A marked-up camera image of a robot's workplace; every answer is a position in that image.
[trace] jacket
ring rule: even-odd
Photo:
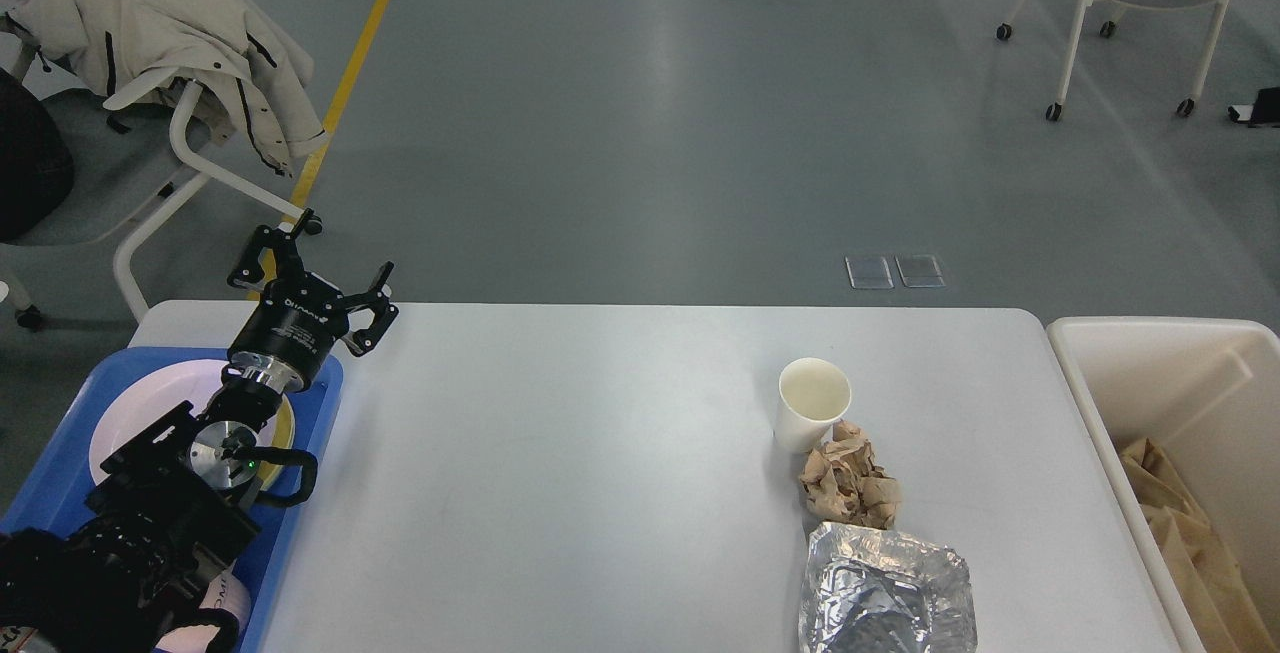
[[[303,87],[311,56],[250,0],[17,0],[13,20],[100,96],[143,70],[179,67],[205,85],[196,115],[225,141],[246,134],[276,173],[328,138]],[[147,100],[169,102],[173,92]]]

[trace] caster wheel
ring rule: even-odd
[[[40,312],[36,306],[28,306],[20,311],[14,311],[14,320],[18,325],[26,328],[27,330],[40,330],[45,328],[45,315]]]

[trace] storage bin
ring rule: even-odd
[[[1280,339],[1256,321],[1071,318],[1048,337],[1183,650],[1190,617],[1116,447],[1165,448],[1280,640]]]

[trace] aluminum foil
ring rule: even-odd
[[[809,536],[800,594],[805,653],[973,653],[969,566],[892,530],[824,522]]]

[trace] paper cup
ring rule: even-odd
[[[820,359],[800,359],[782,369],[778,397],[773,438],[787,452],[804,453],[845,415],[852,389],[835,365]]]

